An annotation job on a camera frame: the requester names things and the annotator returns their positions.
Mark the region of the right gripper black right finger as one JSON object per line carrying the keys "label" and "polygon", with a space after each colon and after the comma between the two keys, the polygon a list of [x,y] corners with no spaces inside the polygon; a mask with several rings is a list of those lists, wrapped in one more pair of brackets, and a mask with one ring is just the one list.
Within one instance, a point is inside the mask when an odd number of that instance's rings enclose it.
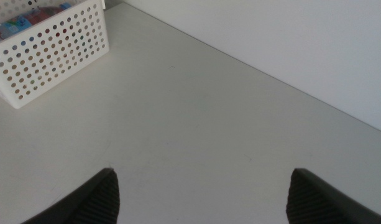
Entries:
{"label": "right gripper black right finger", "polygon": [[291,174],[286,214],[289,223],[381,224],[381,215],[304,168]]}

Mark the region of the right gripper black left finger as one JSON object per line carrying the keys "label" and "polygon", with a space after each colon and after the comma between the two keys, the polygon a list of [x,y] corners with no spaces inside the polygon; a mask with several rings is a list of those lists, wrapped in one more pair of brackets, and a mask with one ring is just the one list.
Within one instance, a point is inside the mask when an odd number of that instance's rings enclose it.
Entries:
{"label": "right gripper black left finger", "polygon": [[116,224],[120,209],[119,183],[112,168],[103,168],[72,193],[25,224]]}

